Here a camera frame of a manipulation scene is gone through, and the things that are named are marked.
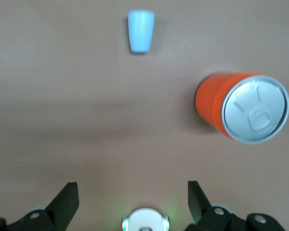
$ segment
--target green light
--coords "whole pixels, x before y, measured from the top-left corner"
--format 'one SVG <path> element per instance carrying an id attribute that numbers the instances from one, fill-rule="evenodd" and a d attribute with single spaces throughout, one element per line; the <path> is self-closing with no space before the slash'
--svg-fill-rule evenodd
<path id="1" fill-rule="evenodd" d="M 128 226 L 129 226 L 129 219 L 126 218 L 123 222 L 122 222 L 122 228 L 123 228 L 123 231 L 128 231 Z"/>
<path id="2" fill-rule="evenodd" d="M 169 230 L 168 218 L 164 218 L 163 223 L 164 223 L 164 231 L 168 231 Z"/>

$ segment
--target light blue cup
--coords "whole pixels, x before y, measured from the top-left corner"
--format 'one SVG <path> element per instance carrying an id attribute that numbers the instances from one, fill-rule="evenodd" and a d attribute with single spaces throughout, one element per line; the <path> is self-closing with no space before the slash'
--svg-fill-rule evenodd
<path id="1" fill-rule="evenodd" d="M 148 53 L 151 46 L 154 12 L 148 10 L 129 11 L 129 37 L 133 53 Z"/>

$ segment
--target can lid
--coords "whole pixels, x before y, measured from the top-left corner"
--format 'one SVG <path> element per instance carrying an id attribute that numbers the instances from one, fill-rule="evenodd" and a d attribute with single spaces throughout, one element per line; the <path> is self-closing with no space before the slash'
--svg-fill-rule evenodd
<path id="1" fill-rule="evenodd" d="M 222 121 L 235 140 L 256 144 L 269 140 L 289 116 L 285 87 L 269 76 L 252 76 L 238 82 L 227 94 Z"/>

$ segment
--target cup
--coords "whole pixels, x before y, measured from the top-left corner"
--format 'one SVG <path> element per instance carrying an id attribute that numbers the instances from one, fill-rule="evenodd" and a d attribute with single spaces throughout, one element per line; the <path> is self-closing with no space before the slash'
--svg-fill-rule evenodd
<path id="1" fill-rule="evenodd" d="M 260 73 L 219 72 L 198 87 L 198 114 L 222 134 L 256 144 L 274 137 L 289 116 L 289 95 L 276 79 Z"/>
<path id="2" fill-rule="evenodd" d="M 148 10 L 129 11 L 129 38 L 133 53 L 148 53 L 151 46 L 154 12 Z"/>

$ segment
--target orange can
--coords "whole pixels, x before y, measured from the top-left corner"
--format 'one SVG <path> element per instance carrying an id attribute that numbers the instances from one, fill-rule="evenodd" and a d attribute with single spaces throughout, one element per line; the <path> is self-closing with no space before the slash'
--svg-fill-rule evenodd
<path id="1" fill-rule="evenodd" d="M 260 73 L 220 72 L 196 92 L 196 109 L 206 122 L 239 142 L 269 140 L 289 116 L 289 95 L 276 79 Z"/>

